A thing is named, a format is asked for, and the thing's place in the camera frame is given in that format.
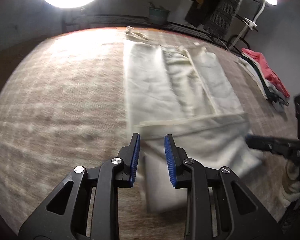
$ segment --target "white towel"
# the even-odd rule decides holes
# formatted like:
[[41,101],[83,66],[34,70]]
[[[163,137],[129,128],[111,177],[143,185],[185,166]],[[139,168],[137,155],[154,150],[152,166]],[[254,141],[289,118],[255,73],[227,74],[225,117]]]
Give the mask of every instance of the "white towel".
[[258,88],[260,89],[263,97],[265,99],[268,99],[268,97],[266,96],[266,92],[264,90],[264,87],[262,85],[261,79],[258,76],[258,74],[256,73],[256,71],[254,70],[254,68],[247,62],[245,61],[243,58],[238,57],[237,58],[237,64],[242,67],[248,74],[249,76],[254,80],[254,82],[256,82],[256,84],[258,85]]
[[124,84],[128,138],[140,133],[142,196],[149,212],[186,204],[186,189],[169,180],[164,136],[204,166],[242,176],[260,164],[244,141],[249,122],[215,54],[202,45],[161,46],[127,31]]

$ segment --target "wall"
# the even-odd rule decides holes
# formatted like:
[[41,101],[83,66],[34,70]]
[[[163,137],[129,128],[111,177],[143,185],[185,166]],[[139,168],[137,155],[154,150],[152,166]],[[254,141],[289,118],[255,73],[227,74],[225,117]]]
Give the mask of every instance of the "wall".
[[0,51],[61,33],[60,9],[43,0],[0,0]]
[[[265,8],[257,20],[259,32],[250,32],[246,40],[254,51],[263,53],[269,66],[280,77],[291,96],[300,93],[300,0],[277,0]],[[239,15],[253,18],[257,3],[244,0]],[[238,34],[243,23],[235,19],[227,37]],[[237,47],[244,47],[238,42]]]

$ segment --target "red cloth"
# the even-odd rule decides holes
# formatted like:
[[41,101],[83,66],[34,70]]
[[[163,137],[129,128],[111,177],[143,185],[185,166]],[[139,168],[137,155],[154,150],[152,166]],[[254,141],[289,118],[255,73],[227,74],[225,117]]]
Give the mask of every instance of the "red cloth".
[[271,84],[273,84],[277,88],[277,90],[283,93],[285,97],[290,98],[289,92],[286,90],[277,74],[274,73],[269,67],[265,56],[263,56],[260,52],[255,52],[253,50],[245,48],[242,48],[242,52],[249,55],[249,57],[251,57],[254,61],[258,62],[260,64],[261,71],[264,77],[269,80],[269,82],[271,82]]

